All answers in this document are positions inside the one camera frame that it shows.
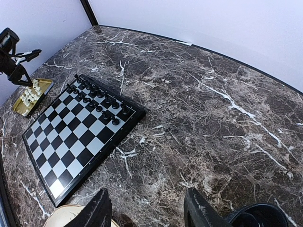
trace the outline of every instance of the chessboard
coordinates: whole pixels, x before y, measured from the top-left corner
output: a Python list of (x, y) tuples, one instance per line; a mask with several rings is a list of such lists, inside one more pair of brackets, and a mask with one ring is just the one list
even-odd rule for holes
[(145, 116), (142, 107), (85, 75), (22, 135), (55, 207), (60, 206)]

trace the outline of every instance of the tray of white chess pieces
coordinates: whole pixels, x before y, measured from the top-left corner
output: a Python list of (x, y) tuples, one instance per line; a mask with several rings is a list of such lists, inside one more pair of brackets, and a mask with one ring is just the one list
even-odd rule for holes
[(26, 87), (23, 94), (13, 105), (13, 111), (29, 117), (45, 97), (46, 93), (52, 88), (51, 79), (33, 79), (33, 86)]

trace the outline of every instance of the black container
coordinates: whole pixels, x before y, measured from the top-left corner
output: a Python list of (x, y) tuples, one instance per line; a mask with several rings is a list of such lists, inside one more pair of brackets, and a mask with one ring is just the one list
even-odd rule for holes
[(225, 220), (233, 227), (288, 227), (281, 209), (267, 203), (257, 203), (236, 210), (225, 217)]

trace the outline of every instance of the marble surface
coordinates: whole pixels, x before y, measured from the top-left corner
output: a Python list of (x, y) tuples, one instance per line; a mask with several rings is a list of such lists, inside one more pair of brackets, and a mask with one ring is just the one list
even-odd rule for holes
[[(121, 219), (181, 227), (185, 191), (196, 187), (221, 215), (269, 202), (302, 226), (303, 97), (217, 54), (110, 27), (83, 33), (33, 74), (55, 85), (31, 119), (11, 111), (21, 88), (0, 109), (5, 174), (22, 226), (42, 226), (54, 207), (21, 134), (75, 73), (121, 91), (147, 115), (69, 204), (86, 205), (106, 187)], [(132, 150), (136, 156), (126, 155)]]

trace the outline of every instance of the beige bowl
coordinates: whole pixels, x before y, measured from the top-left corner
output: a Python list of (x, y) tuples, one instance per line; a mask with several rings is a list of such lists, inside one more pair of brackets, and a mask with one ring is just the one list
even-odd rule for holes
[[(56, 209), (46, 220), (44, 227), (64, 227), (73, 220), (83, 210), (84, 206), (80, 205), (64, 205)], [(111, 227), (119, 227), (112, 220)]]

